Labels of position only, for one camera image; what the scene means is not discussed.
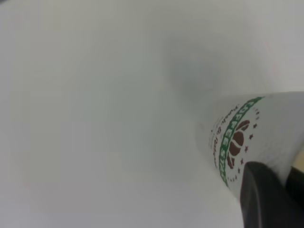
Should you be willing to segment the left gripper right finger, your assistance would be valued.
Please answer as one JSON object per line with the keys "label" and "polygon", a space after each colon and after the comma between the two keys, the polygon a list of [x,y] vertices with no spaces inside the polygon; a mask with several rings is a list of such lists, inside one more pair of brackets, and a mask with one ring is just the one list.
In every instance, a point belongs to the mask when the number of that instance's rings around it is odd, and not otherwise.
{"label": "left gripper right finger", "polygon": [[304,209],[304,173],[292,167],[285,189],[290,197]]}

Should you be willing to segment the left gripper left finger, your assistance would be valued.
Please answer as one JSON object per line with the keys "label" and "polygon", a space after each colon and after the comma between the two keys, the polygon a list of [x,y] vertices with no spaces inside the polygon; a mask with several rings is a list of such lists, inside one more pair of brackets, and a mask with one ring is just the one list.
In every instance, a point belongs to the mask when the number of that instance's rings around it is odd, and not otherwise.
{"label": "left gripper left finger", "polygon": [[274,172],[259,162],[245,164],[240,207],[246,228],[302,228],[304,209]]}

